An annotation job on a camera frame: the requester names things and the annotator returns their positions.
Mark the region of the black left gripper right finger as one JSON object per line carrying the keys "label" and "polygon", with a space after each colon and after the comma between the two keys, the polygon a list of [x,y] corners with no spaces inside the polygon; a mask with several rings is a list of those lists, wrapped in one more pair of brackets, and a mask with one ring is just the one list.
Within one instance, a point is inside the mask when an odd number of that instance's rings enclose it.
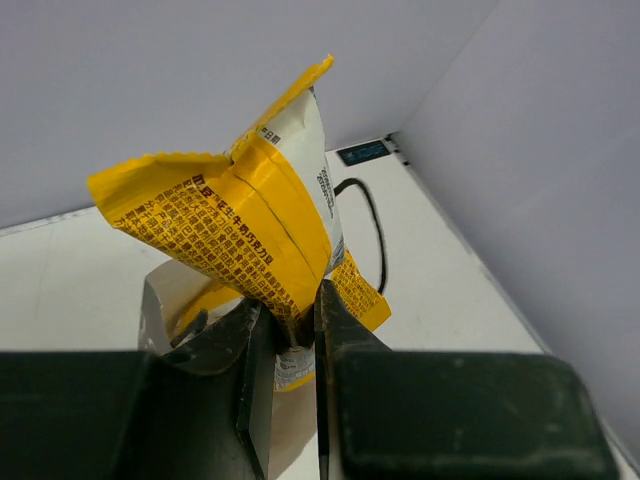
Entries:
{"label": "black left gripper right finger", "polygon": [[616,479],[589,393],[544,354],[393,350],[330,281],[314,303],[324,479]]}

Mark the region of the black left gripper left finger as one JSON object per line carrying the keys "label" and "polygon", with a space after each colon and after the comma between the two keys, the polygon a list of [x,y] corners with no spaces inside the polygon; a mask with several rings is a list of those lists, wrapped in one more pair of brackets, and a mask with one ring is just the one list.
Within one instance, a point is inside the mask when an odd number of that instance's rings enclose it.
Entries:
{"label": "black left gripper left finger", "polygon": [[241,302],[178,349],[5,352],[5,479],[264,479],[274,321]]}

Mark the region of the small yellow snack packet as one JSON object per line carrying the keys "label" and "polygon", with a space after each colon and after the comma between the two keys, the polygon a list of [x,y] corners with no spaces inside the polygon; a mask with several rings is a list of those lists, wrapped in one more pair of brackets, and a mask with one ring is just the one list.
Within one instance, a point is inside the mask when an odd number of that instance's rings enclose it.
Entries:
{"label": "small yellow snack packet", "polygon": [[291,391],[314,372],[303,320],[323,280],[367,329],[390,317],[344,242],[314,93],[332,64],[327,57],[310,66],[221,154],[147,154],[88,178],[111,227],[166,254],[169,267],[208,279],[144,322],[143,348],[175,350],[240,300],[256,299],[287,340],[275,387]]}

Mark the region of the white paper coffee bag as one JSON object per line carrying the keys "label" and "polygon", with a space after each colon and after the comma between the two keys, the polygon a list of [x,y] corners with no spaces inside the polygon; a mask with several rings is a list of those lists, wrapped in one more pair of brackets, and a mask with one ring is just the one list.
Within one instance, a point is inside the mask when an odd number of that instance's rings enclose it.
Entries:
{"label": "white paper coffee bag", "polygon": [[[129,470],[134,479],[264,479],[271,461],[274,378],[283,339],[258,301],[244,300],[219,320],[191,316],[197,333],[173,347],[169,331],[208,286],[205,277],[169,261],[145,280],[139,342],[160,361],[143,420],[145,445]],[[365,381],[386,346],[350,309],[335,281],[323,281],[303,324],[316,346],[310,393],[324,479],[375,479],[387,471],[365,411]]]}

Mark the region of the black corner label right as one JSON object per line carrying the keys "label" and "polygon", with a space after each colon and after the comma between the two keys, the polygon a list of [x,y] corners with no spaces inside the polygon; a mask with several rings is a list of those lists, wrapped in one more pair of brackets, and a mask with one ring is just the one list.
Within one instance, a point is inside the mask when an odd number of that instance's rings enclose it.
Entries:
{"label": "black corner label right", "polygon": [[388,156],[391,151],[382,140],[375,140],[340,149],[336,154],[347,167],[351,167]]}

